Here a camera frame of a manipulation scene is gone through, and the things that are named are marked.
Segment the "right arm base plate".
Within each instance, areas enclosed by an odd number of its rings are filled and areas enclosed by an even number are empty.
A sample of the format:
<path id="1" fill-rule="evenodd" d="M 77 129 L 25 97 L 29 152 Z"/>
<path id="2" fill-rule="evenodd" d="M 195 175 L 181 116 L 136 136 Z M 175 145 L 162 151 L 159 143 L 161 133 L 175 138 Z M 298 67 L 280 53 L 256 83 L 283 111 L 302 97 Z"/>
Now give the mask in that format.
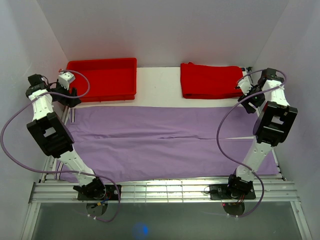
<path id="1" fill-rule="evenodd" d="M 256 194 L 253 188 L 248 194 L 243 194 L 240 192 L 231 191 L 228 188 L 227 183 L 211 184 L 208 187 L 211 200 L 239 200 L 241 197 L 244 197 L 245 200 L 256 199 Z"/>

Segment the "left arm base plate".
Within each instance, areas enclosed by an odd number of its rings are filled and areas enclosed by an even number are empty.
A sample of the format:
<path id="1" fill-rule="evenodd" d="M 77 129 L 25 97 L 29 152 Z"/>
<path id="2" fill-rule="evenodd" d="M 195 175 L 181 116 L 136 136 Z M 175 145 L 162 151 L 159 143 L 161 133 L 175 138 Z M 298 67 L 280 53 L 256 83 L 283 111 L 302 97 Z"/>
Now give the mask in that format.
<path id="1" fill-rule="evenodd" d="M 93 195 L 85 195 L 83 193 L 78 193 L 76 199 L 78 201 L 103 201 L 108 199 L 109 201 L 118 201 L 119 196 L 121 196 L 122 186 L 106 184 L 105 187 L 100 191 L 95 191 Z"/>

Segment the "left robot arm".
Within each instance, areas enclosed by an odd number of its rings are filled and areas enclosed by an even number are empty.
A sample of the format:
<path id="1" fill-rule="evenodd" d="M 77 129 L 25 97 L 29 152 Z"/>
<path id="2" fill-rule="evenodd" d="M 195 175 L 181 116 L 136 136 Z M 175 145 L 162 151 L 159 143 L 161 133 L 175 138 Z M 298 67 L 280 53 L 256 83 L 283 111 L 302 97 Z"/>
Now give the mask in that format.
<path id="1" fill-rule="evenodd" d="M 53 107 L 53 102 L 69 108 L 81 103 L 77 89 L 70 87 L 75 75 L 76 71 L 64 70 L 54 88 L 45 82 L 43 75 L 28 77 L 30 86 L 25 95 L 32 103 L 33 118 L 26 126 L 43 153 L 66 165 L 68 172 L 75 176 L 78 184 L 74 190 L 89 199 L 102 200 L 107 194 L 105 185 L 78 155 L 71 133 Z"/>

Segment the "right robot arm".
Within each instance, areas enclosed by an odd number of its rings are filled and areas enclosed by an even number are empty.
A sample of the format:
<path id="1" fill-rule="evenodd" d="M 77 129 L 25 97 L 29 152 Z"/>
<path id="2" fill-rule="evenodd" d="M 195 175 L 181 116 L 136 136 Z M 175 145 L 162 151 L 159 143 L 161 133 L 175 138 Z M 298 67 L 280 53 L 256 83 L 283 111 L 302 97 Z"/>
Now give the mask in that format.
<path id="1" fill-rule="evenodd" d="M 298 109 L 290 106 L 285 96 L 285 78 L 277 76 L 277 70 L 266 68 L 262 70 L 257 84 L 253 85 L 245 79 L 237 83 L 242 91 L 238 102 L 249 114 L 262 108 L 253 127 L 254 140 L 235 172 L 228 178 L 226 194 L 232 198 L 243 199 L 251 194 L 255 173 L 269 152 L 278 144 L 283 143 L 298 115 Z"/>

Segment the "purple trousers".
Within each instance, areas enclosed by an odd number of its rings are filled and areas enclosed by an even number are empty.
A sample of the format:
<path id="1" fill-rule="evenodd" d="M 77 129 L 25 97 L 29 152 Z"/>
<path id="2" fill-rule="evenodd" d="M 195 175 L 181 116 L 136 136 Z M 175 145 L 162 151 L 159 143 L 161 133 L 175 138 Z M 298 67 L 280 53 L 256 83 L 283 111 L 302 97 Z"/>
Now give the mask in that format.
<path id="1" fill-rule="evenodd" d="M 242 107 L 96 106 L 75 109 L 66 126 L 88 167 L 126 182 L 228 176 L 256 120 Z"/>

